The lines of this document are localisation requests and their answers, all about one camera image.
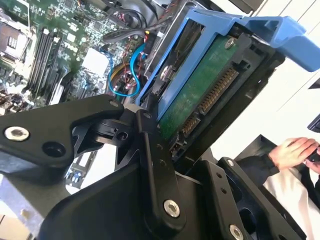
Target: person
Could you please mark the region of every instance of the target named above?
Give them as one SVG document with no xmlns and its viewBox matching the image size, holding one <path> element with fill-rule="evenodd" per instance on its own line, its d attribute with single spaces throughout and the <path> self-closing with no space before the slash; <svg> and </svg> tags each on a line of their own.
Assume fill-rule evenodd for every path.
<svg viewBox="0 0 320 240">
<path fill-rule="evenodd" d="M 295 221 L 291 226 L 308 240 L 320 240 L 320 163 L 308 157 L 317 150 L 319 143 L 306 137 L 290 138 L 263 156 L 250 156 L 238 162 L 242 170 L 260 188 L 272 195 L 265 196 L 284 216 L 289 213 Z"/>
</svg>

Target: black metal arm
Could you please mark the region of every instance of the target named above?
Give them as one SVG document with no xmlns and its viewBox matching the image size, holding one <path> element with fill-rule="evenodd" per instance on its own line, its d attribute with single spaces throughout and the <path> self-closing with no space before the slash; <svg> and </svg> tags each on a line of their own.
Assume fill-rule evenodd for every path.
<svg viewBox="0 0 320 240">
<path fill-rule="evenodd" d="M 109 96 L 3 116 L 0 127 L 0 171 L 36 184 L 61 181 L 76 156 L 118 147 L 117 171 L 56 205 L 37 239 L 301 239 L 235 161 L 175 172 L 156 118 Z"/>
</svg>

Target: green circuit board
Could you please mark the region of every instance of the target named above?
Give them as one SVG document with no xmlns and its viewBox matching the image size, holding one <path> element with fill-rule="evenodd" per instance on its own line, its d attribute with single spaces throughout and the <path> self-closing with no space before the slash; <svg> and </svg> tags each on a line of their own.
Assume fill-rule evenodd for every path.
<svg viewBox="0 0 320 240">
<path fill-rule="evenodd" d="M 98 49 L 103 46 L 102 37 L 106 33 L 120 29 L 114 21 L 106 19 L 93 21 L 88 19 L 80 10 L 76 0 L 0 0 L 0 8 L 13 20 L 28 25 L 28 8 L 22 2 L 29 4 L 30 25 L 36 29 L 39 36 L 43 28 L 57 32 L 62 38 L 57 56 L 57 67 L 64 72 L 75 72 L 72 91 L 69 99 L 78 99 L 83 89 L 99 89 L 96 94 L 104 93 L 110 66 L 105 76 L 88 75 L 82 69 L 82 63 L 90 48 Z M 96 18 L 104 17 L 102 11 L 91 4 L 85 6 L 87 13 Z M 123 62 L 124 52 L 129 45 L 127 58 L 143 39 L 124 39 L 111 44 L 108 51 L 112 54 L 114 66 Z"/>
<path fill-rule="evenodd" d="M 225 48 L 228 37 L 218 36 L 208 49 L 188 81 L 159 121 L 160 135 L 169 140 L 185 124 L 210 86 L 219 80 L 219 73 L 237 50 L 237 45 Z"/>
</svg>

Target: silver bolt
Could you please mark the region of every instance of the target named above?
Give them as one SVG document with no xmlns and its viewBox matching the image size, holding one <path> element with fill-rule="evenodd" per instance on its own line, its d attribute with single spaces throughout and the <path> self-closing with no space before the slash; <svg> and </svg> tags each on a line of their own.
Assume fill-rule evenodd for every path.
<svg viewBox="0 0 320 240">
<path fill-rule="evenodd" d="M 229 164 L 231 167 L 233 167 L 233 166 L 235 165 L 234 162 L 231 161 L 231 160 L 228 160 L 228 164 Z"/>
<path fill-rule="evenodd" d="M 116 101 L 110 100 L 110 104 L 114 107 L 119 107 L 119 104 Z"/>
<path fill-rule="evenodd" d="M 240 231 L 240 229 L 236 226 L 231 224 L 229 227 L 231 235 L 234 237 L 236 240 L 244 240 L 244 235 Z"/>
<path fill-rule="evenodd" d="M 25 209 L 22 209 L 22 210 L 20 211 L 20 215 L 21 215 L 21 217 L 23 217 L 25 220 L 27 220 L 27 219 L 30 217 L 30 213 L 29 213 L 27 210 L 25 210 Z"/>
<path fill-rule="evenodd" d="M 226 41 L 224 48 L 225 49 L 230 49 L 234 44 L 235 44 L 235 39 L 233 37 L 229 38 L 228 41 Z"/>
<path fill-rule="evenodd" d="M 147 119 L 151 119 L 152 116 L 150 115 L 150 113 L 148 112 L 144 112 L 143 115 L 147 118 Z"/>
<path fill-rule="evenodd" d="M 175 201 L 173 200 L 166 200 L 164 203 L 163 203 L 163 207 L 164 207 L 164 210 L 165 212 L 173 217 L 173 218 L 177 218 L 179 217 L 180 215 L 180 208 L 178 206 L 178 204 L 176 204 Z"/>
<path fill-rule="evenodd" d="M 11 141 L 22 142 L 30 136 L 30 132 L 20 126 L 11 126 L 4 131 L 4 136 Z"/>
</svg>

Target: wire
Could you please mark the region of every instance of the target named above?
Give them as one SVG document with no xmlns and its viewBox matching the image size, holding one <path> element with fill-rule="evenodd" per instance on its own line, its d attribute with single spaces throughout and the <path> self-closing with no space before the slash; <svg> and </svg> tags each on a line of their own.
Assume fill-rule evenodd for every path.
<svg viewBox="0 0 320 240">
<path fill-rule="evenodd" d="M 102 37 L 102 41 L 105 44 L 112 44 L 112 43 L 119 42 L 122 39 L 128 38 L 128 37 L 133 36 L 133 35 L 138 35 L 138 36 L 144 38 L 145 37 L 145 31 L 156 30 L 156 29 L 161 28 L 161 27 L 163 27 L 165 25 L 168 25 L 169 23 L 171 23 L 171 21 L 172 21 L 172 18 L 169 17 L 166 20 L 164 20 L 164 21 L 162 21 L 160 23 L 157 23 L 155 25 L 149 26 L 147 28 L 119 29 L 119 30 L 116 30 L 116 31 L 109 32 L 109 33 L 105 34 Z"/>
<path fill-rule="evenodd" d="M 112 86 L 112 83 L 111 83 L 111 75 L 112 75 L 112 72 L 113 72 L 113 68 L 114 68 L 114 61 L 113 61 L 113 58 L 112 58 L 112 55 L 110 52 L 108 51 L 105 51 L 103 49 L 100 49 L 100 52 L 102 54 L 104 54 L 107 58 L 109 58 L 109 62 L 110 62 L 110 71 L 109 71 L 109 75 L 108 75 L 108 87 L 110 88 L 111 92 L 113 92 L 115 95 L 118 95 L 118 96 L 122 96 L 122 97 L 132 97 L 134 95 L 136 95 L 137 93 L 139 93 L 139 90 L 140 90 L 140 82 L 139 82 L 139 79 L 135 73 L 135 62 L 139 56 L 140 53 L 143 52 L 143 50 L 145 49 L 145 43 L 142 44 L 141 46 L 139 46 L 135 52 L 133 53 L 132 57 L 131 57 L 131 60 L 130 60 L 130 70 L 131 70 L 131 74 L 136 82 L 136 89 L 134 91 L 134 93 L 132 94 L 123 94 L 123 93 L 120 93 L 120 92 L 117 92 L 113 89 L 113 86 Z"/>
<path fill-rule="evenodd" d="M 84 7 L 81 5 L 81 1 L 80 1 L 80 0 L 78 0 L 77 3 L 78 3 L 78 6 L 79 6 L 81 12 L 83 12 L 83 14 L 84 14 L 88 19 L 90 19 L 91 21 L 101 22 L 101 21 L 107 20 L 107 19 L 109 18 L 109 16 L 103 16 L 103 17 L 94 17 L 94 16 L 91 16 L 90 14 L 88 14 L 88 13 L 86 12 L 86 10 L 84 9 Z"/>
<path fill-rule="evenodd" d="M 141 12 L 138 12 L 136 10 L 133 10 L 133 9 L 121 9 L 121 8 L 117 8 L 115 7 L 114 5 L 112 5 L 108 0 L 102 0 L 102 2 L 107 5 L 110 9 L 112 9 L 113 11 L 115 12 L 119 12 L 119 13 L 128 13 L 128 14 L 134 14 L 135 15 L 135 18 L 139 21 L 139 24 L 140 24 L 140 28 L 143 28 L 143 24 L 142 24 L 142 20 L 145 24 L 145 27 L 148 26 L 147 24 L 147 20 L 145 18 L 145 16 L 141 13 Z"/>
</svg>

